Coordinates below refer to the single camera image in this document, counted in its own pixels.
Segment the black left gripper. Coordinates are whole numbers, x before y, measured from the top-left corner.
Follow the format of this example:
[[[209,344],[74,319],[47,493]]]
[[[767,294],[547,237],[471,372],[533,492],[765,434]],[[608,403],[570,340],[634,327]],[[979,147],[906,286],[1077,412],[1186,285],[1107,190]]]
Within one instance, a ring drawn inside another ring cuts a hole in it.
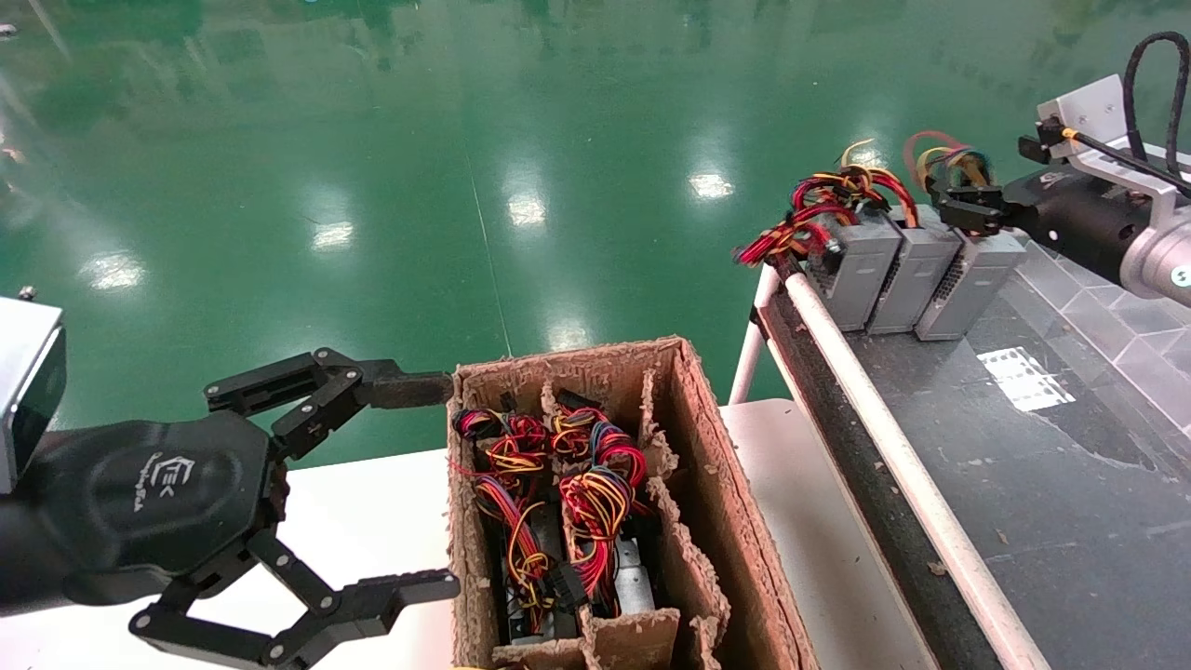
[[[274,533],[289,494],[282,461],[301,461],[360,411],[443,406],[449,374],[320,347],[220,378],[205,396],[216,414],[76,430],[43,453],[42,522],[64,555],[69,602],[125,605],[163,591],[127,624],[152,649],[233,669],[311,669],[341,644],[388,635],[405,608],[459,596],[450,569],[333,590]],[[244,419],[282,406],[272,436]],[[197,599],[254,566],[301,602],[295,624],[266,635],[191,616]]]

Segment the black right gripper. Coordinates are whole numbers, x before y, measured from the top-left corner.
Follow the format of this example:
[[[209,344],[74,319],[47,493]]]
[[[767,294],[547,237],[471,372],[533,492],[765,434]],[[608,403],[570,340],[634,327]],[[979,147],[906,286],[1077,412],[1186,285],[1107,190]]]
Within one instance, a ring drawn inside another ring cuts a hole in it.
[[[1050,146],[1019,136],[1017,154],[1050,164]],[[1050,165],[996,186],[943,187],[933,183],[933,207],[941,223],[962,234],[998,234],[1018,228],[1042,248],[1060,253],[1114,284],[1137,234],[1148,228],[1151,199],[1093,177],[1072,165]]]

